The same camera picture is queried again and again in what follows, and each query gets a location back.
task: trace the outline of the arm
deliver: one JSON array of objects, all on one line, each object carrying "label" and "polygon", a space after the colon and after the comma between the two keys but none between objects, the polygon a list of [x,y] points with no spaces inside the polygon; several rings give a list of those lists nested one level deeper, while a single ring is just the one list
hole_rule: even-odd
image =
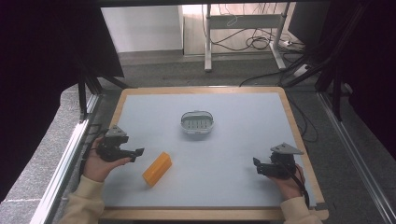
[{"label": "arm", "polygon": [[94,150],[101,140],[96,139],[92,144],[78,188],[69,195],[60,223],[97,223],[105,208],[102,188],[106,177],[111,170],[131,160],[124,158],[113,162],[103,161]]},{"label": "arm", "polygon": [[[296,176],[302,183],[305,182],[303,169],[297,165],[297,173],[300,175]],[[284,198],[284,202],[280,205],[283,216],[285,217],[285,224],[320,224],[320,219],[309,213],[308,208],[305,205],[304,197],[300,191],[298,185],[293,179],[278,179],[271,176],[268,178],[272,179],[278,186],[280,193]]]}]

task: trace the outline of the human hand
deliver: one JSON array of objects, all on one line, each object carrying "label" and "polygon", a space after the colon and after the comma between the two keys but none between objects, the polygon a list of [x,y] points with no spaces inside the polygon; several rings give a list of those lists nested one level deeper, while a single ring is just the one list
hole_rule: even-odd
[{"label": "human hand", "polygon": [[[303,168],[301,168],[299,164],[296,164],[296,166],[297,170],[295,176],[301,181],[302,184],[304,184],[305,178]],[[291,177],[289,179],[279,179],[272,176],[267,177],[276,183],[285,201],[302,196],[302,190]]]},{"label": "human hand", "polygon": [[122,158],[112,162],[102,160],[100,156],[96,153],[96,149],[98,148],[102,140],[103,137],[97,138],[93,142],[90,154],[87,161],[85,162],[83,172],[85,177],[96,182],[104,182],[108,174],[110,174],[110,172],[114,168],[124,165],[131,160],[131,158]]}]

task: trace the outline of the metal frame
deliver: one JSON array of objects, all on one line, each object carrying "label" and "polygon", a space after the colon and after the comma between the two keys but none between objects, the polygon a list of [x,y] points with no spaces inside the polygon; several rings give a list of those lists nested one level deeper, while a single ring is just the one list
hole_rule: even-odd
[{"label": "metal frame", "polygon": [[[88,102],[88,113],[91,113],[94,110],[98,99],[99,96],[97,95],[91,96]],[[67,144],[66,150],[64,151],[64,154],[62,155],[61,160],[52,176],[52,179],[50,180],[47,189],[44,192],[43,198],[35,210],[35,214],[30,221],[31,224],[45,223],[49,217],[50,210],[53,206],[56,196],[58,195],[58,191],[64,181],[69,166],[75,158],[79,141],[86,132],[90,122],[91,121],[89,117],[87,117],[85,120],[77,124],[69,140],[69,143]]]},{"label": "metal frame", "polygon": [[[277,67],[279,70],[286,69],[286,65],[283,62],[282,57],[279,54],[279,39],[282,35],[283,27],[285,25],[286,18],[288,17],[290,2],[285,6],[285,9],[281,14],[270,14],[270,15],[233,15],[233,16],[210,16],[210,4],[207,5],[206,9],[206,43],[205,43],[205,71],[212,71],[212,51],[210,39],[210,30],[219,29],[256,29],[256,28],[276,28],[276,37],[274,41],[269,43],[271,51],[276,60]],[[238,22],[230,25],[228,21],[231,21],[235,17],[238,18]]]},{"label": "metal frame", "polygon": [[361,157],[359,150],[357,149],[353,140],[350,138],[347,129],[344,127],[343,122],[338,120],[338,118],[332,112],[332,103],[330,102],[330,99],[327,97],[327,94],[323,92],[319,92],[318,98],[322,102],[322,105],[325,108],[326,113],[329,116],[333,127],[340,136],[340,139],[346,149],[349,158],[352,160],[352,163],[354,164],[356,170],[358,171],[358,174],[361,176],[361,180],[363,181],[365,187],[370,193],[370,196],[372,197],[385,223],[387,224],[396,223],[396,215],[394,209],[391,207],[389,200],[386,197],[384,191],[376,182],[374,176],[370,172],[370,169],[368,168],[367,164]]}]

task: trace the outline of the small glass dish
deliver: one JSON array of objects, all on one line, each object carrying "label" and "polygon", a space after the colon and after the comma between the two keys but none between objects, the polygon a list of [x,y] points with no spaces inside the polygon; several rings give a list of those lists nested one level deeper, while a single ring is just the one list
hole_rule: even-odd
[{"label": "small glass dish", "polygon": [[187,112],[181,117],[181,127],[187,134],[210,133],[213,123],[213,116],[206,111]]}]

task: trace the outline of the beige sleeve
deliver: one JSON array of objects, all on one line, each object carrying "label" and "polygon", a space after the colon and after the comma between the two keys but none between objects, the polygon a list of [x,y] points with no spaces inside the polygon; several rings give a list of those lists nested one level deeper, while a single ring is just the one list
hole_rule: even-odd
[{"label": "beige sleeve", "polygon": [[285,224],[320,224],[321,220],[309,213],[306,208],[303,197],[292,198],[283,202],[282,208],[283,216],[285,217]]},{"label": "beige sleeve", "polygon": [[97,223],[105,208],[102,188],[103,183],[82,175],[77,190],[69,195],[60,223]]}]

